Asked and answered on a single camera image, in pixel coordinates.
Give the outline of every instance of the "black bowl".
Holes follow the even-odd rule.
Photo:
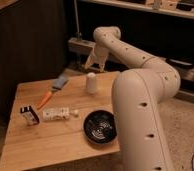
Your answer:
[[[108,143],[117,135],[114,115],[105,110],[91,112],[85,118],[83,128],[87,138],[95,143]]]

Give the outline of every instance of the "orange paintbrush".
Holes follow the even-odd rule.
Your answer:
[[[40,103],[37,106],[37,109],[39,110],[40,108],[42,108],[49,100],[50,98],[53,96],[53,94],[55,92],[57,92],[58,90],[61,90],[62,87],[68,82],[68,78],[60,75],[58,77],[58,79],[55,80],[52,89],[50,91],[48,91],[42,98],[42,100],[40,101]]]

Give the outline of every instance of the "small object on table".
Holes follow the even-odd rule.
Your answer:
[[[70,112],[68,107],[49,108],[43,110],[43,121],[68,119],[70,119]]]
[[[74,117],[78,117],[79,116],[79,111],[76,109],[76,110],[73,110],[70,112]]]
[[[59,90],[62,89],[62,87],[68,82],[68,78],[60,75],[58,77],[58,79],[55,80],[52,89],[50,91],[48,91],[42,98],[42,100],[40,101],[40,103],[37,106],[37,109],[39,110],[40,108],[42,108],[49,100],[50,98],[53,96],[53,94]]]
[[[91,112],[86,117],[83,128],[88,140],[98,144],[108,143],[117,135],[114,116],[105,110]]]
[[[90,94],[97,92],[97,78],[93,72],[86,75],[86,92]]]
[[[37,125],[40,122],[37,114],[34,112],[31,106],[21,107],[20,114],[22,114],[22,116],[26,119],[29,126]]]

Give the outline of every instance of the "wooden table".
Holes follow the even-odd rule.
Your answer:
[[[97,74],[99,90],[94,95],[85,92],[85,75],[70,77],[63,89],[55,93],[39,111],[36,106],[50,90],[54,80],[19,84],[0,160],[0,171],[27,170],[119,151],[117,139],[109,144],[96,145],[87,141],[83,132],[83,121],[90,112],[98,109],[112,112],[111,86],[117,74]],[[20,107],[28,105],[38,113],[39,125],[27,126],[20,115]],[[79,117],[43,122],[42,110],[57,107],[78,109]]]

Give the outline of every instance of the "battery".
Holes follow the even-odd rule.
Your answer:
[[[28,125],[37,125],[40,122],[31,106],[21,107],[20,114],[26,119]]]

